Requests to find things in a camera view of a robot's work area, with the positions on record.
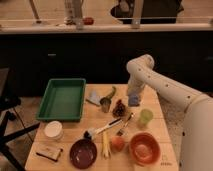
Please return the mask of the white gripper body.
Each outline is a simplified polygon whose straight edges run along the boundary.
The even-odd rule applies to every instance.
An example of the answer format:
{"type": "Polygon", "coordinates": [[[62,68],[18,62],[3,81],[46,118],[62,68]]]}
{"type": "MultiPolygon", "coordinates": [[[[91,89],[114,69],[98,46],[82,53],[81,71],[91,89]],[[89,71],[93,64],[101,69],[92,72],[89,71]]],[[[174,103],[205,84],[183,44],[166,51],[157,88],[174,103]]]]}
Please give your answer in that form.
{"type": "Polygon", "coordinates": [[[145,83],[131,76],[128,80],[127,95],[140,95],[144,90],[145,83]]]}

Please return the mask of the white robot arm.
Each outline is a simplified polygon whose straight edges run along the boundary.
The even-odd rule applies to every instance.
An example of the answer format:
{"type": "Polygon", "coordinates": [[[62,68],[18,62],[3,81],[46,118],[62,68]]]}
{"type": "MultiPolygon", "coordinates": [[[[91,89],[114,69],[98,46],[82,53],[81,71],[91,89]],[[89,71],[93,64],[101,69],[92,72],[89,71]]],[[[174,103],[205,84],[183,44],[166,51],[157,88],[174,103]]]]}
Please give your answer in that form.
{"type": "Polygon", "coordinates": [[[213,171],[213,98],[153,70],[145,54],[127,62],[127,94],[139,95],[145,85],[185,112],[179,171],[213,171]]]}

